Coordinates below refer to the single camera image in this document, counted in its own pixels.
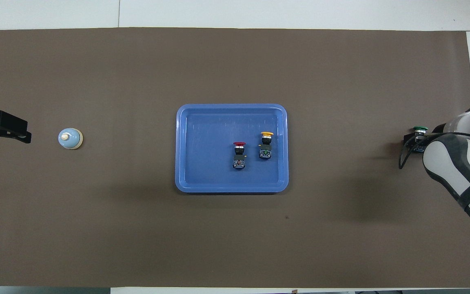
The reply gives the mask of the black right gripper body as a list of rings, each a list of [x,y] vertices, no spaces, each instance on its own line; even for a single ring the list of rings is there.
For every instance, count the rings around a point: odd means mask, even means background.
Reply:
[[[443,136],[444,134],[447,134],[447,132],[445,131],[445,127],[446,127],[446,124],[440,124],[440,125],[437,125],[433,131],[431,132],[431,134],[429,134],[428,136],[428,141],[433,141],[435,140],[436,138],[439,138],[440,136]]]

